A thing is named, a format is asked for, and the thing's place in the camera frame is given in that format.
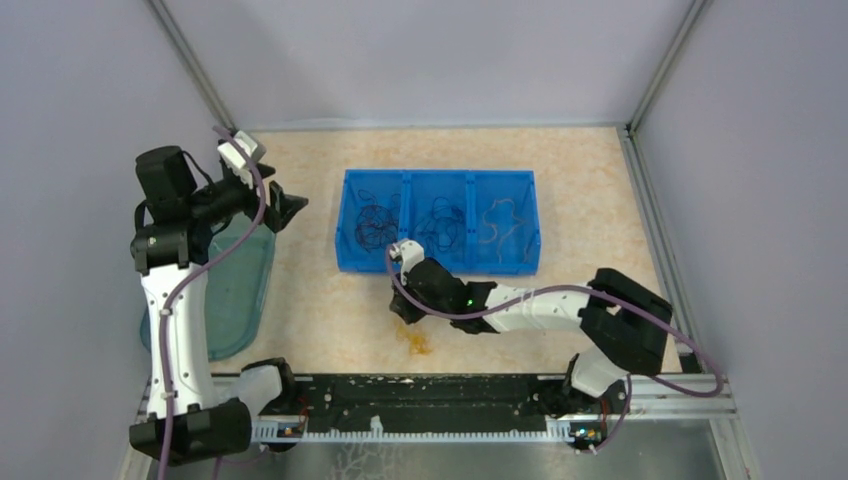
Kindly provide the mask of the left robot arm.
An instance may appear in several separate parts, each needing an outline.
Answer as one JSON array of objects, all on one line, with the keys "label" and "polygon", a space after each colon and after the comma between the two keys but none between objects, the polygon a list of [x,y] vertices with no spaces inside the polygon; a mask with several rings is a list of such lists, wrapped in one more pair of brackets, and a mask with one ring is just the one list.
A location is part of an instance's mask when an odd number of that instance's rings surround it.
[{"label": "left robot arm", "polygon": [[131,446],[161,470],[245,451],[266,407],[292,411],[300,388],[281,357],[245,366],[226,394],[213,382],[206,336],[208,274],[214,229],[239,214],[279,232],[306,206],[288,195],[262,163],[265,150],[244,141],[218,146],[223,176],[199,186],[193,158],[171,145],[136,158],[145,198],[130,245],[144,290],[151,338],[151,390]]}]

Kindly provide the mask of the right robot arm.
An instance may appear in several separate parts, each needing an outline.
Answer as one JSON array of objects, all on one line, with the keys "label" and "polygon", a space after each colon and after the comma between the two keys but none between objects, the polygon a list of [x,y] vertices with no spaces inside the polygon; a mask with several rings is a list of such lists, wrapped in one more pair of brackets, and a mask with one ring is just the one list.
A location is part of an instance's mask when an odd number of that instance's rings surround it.
[{"label": "right robot arm", "polygon": [[400,268],[390,309],[407,324],[433,316],[469,335],[569,331],[588,338],[590,348],[571,358],[560,384],[533,392],[546,415],[588,412],[626,375],[662,370],[673,308],[615,269],[598,269],[585,285],[528,289],[465,282],[429,257],[395,254],[387,264]]}]

